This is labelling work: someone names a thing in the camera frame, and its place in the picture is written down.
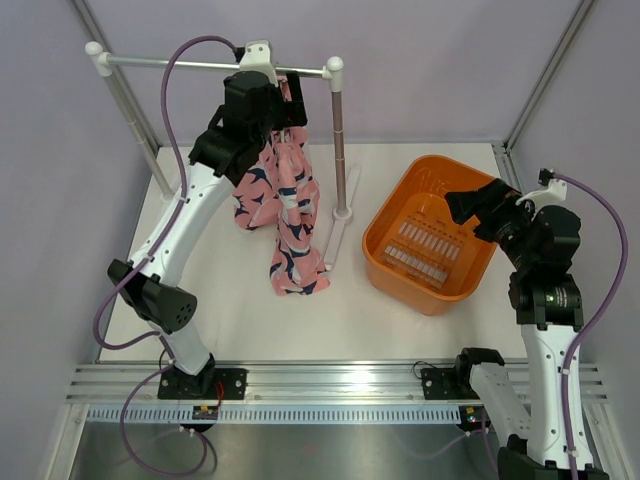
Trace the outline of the pink shark print shorts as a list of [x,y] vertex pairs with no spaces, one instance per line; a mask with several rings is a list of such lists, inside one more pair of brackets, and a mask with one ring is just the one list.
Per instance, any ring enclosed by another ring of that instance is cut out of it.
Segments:
[[311,295],[330,286],[322,255],[312,245],[320,190],[303,150],[308,134],[305,127],[293,128],[294,144],[280,144],[278,132],[271,134],[232,194],[239,229],[276,227],[269,278],[280,296]]

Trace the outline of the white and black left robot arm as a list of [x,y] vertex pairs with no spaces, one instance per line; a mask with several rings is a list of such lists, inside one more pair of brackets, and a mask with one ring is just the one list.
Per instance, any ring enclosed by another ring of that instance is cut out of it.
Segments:
[[161,375],[162,399],[211,399],[222,375],[192,318],[197,298],[180,288],[186,263],[205,227],[254,168],[272,132],[307,123],[296,73],[270,80],[240,71],[224,81],[224,102],[197,137],[181,184],[146,243],[107,275],[124,302],[166,342],[174,363]]

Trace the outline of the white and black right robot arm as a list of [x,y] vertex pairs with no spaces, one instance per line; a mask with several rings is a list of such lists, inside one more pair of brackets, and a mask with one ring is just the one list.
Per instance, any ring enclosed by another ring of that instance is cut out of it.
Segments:
[[586,438],[577,341],[586,330],[583,302],[569,269],[580,245],[580,218],[561,206],[566,185],[547,181],[523,195],[500,179],[445,196],[452,220],[478,223],[476,238],[500,246],[514,267],[509,299],[528,362],[524,405],[497,351],[466,348],[456,359],[454,388],[478,396],[500,448],[501,479],[605,479]]

